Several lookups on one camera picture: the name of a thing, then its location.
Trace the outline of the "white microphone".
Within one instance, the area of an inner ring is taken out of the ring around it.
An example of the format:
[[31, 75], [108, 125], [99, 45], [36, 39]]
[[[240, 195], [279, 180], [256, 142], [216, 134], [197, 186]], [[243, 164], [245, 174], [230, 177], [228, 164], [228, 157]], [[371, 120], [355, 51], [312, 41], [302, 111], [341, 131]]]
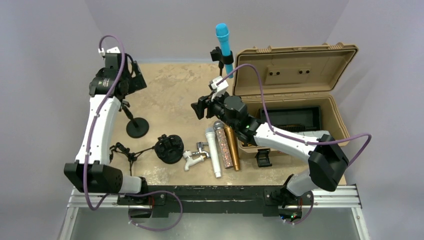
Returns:
[[205, 130], [205, 137], [209, 147], [209, 154], [210, 154], [210, 158], [212, 162], [214, 175], [217, 179], [220, 179], [222, 177], [222, 171], [221, 171], [221, 166], [219, 162], [218, 150], [216, 146], [216, 133], [212, 127], [208, 127]]

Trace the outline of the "glitter silver microphone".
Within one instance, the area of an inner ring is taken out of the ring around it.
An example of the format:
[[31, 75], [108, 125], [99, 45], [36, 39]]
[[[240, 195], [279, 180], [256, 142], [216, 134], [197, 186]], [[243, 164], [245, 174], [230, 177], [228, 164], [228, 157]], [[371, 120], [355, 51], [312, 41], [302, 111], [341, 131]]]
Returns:
[[224, 130], [224, 123], [217, 120], [213, 124], [213, 129], [216, 134], [218, 146], [221, 152], [223, 166], [225, 169], [231, 169], [234, 167], [230, 149], [228, 146], [227, 136]]

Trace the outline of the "gold microphone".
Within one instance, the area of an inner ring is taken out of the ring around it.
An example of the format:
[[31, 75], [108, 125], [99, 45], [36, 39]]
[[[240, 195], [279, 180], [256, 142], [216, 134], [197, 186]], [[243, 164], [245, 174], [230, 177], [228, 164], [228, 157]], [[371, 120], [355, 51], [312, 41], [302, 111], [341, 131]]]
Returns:
[[224, 126], [224, 131], [225, 131], [225, 134], [226, 134], [229, 151], [230, 151], [230, 155], [231, 155], [231, 158], [232, 158], [233, 168], [234, 168], [235, 171], [239, 171], [241, 169], [241, 166], [240, 166], [238, 144], [237, 144], [237, 138], [236, 138], [235, 132], [228, 125]]

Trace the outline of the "black stand with clip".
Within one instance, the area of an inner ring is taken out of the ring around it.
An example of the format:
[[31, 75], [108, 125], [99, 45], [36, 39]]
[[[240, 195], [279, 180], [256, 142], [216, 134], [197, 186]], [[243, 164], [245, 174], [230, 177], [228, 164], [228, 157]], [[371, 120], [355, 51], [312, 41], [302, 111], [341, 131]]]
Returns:
[[230, 54], [225, 56], [222, 53], [222, 50], [219, 46], [216, 46], [215, 49], [210, 51], [210, 57], [213, 62], [218, 62], [219, 76], [223, 76], [223, 70], [229, 67], [229, 70], [225, 70], [229, 74], [233, 69], [234, 56], [233, 52], [230, 51]]
[[129, 102], [123, 100], [121, 103], [120, 111], [123, 111], [126, 117], [129, 119], [129, 122], [126, 125], [126, 133], [131, 138], [141, 138], [148, 133], [150, 125], [145, 118], [134, 117], [129, 108]]

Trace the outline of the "black stand with shock mount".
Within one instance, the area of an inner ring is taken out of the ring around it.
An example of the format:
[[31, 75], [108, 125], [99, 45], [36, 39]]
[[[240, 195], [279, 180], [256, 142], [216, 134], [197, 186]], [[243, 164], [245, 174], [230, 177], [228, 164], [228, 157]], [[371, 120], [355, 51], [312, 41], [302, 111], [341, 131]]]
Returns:
[[162, 134], [153, 149], [157, 157], [166, 164], [175, 164], [183, 157], [184, 143], [180, 136]]

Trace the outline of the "black tripod shock mount stand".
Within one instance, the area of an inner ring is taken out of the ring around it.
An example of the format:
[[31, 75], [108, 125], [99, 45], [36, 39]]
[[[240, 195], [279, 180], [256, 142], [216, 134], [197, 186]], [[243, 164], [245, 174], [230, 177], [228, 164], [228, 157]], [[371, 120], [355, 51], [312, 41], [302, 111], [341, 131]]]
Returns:
[[133, 168], [134, 163], [138, 160], [138, 157], [141, 154], [143, 154], [143, 153], [145, 153], [149, 150], [153, 150], [153, 149], [154, 149], [154, 147], [152, 146], [152, 147], [149, 147], [147, 149], [144, 149], [144, 150], [141, 150], [141, 151], [138, 151], [138, 152], [131, 152], [130, 148], [127, 148], [122, 143], [117, 142], [116, 144], [109, 147], [109, 162], [110, 163], [112, 162], [112, 160], [114, 158], [114, 153], [124, 155], [129, 162], [129, 173], [130, 173], [130, 176], [132, 176], [133, 175], [132, 168]]

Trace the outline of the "blue microphone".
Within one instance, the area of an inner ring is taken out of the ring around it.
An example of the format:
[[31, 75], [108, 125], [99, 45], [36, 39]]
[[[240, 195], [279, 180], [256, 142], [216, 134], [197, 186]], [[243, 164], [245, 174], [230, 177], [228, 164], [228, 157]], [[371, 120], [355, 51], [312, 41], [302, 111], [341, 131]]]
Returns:
[[229, 78], [232, 78], [233, 74], [230, 74], [230, 72], [234, 69], [234, 57], [230, 48], [230, 31], [228, 26], [225, 23], [217, 24], [215, 26], [215, 35], [220, 43], [221, 55], [223, 57], [226, 74], [229, 75]]

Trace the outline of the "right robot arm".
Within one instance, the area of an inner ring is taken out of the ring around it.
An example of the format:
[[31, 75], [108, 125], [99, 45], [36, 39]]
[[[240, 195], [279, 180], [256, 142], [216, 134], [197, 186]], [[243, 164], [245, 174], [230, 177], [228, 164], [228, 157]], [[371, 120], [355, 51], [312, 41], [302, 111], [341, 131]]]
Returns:
[[306, 162], [308, 168], [288, 177], [280, 191], [288, 204], [317, 188], [334, 192], [348, 167], [347, 156], [338, 144], [331, 143], [331, 135], [310, 137], [273, 127], [250, 115], [238, 96], [202, 96], [191, 108], [198, 119], [217, 117], [245, 144], [278, 150]]

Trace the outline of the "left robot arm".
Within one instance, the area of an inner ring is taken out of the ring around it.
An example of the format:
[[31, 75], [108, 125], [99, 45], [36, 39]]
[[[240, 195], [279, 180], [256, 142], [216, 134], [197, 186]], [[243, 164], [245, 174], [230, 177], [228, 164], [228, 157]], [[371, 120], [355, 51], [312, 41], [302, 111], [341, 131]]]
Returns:
[[129, 194], [138, 205], [146, 203], [149, 191], [141, 177], [125, 175], [110, 165], [110, 146], [118, 112], [127, 95], [146, 88], [136, 61], [129, 54], [101, 50], [105, 66], [89, 84], [89, 117], [84, 138], [73, 163], [64, 174], [81, 193]]

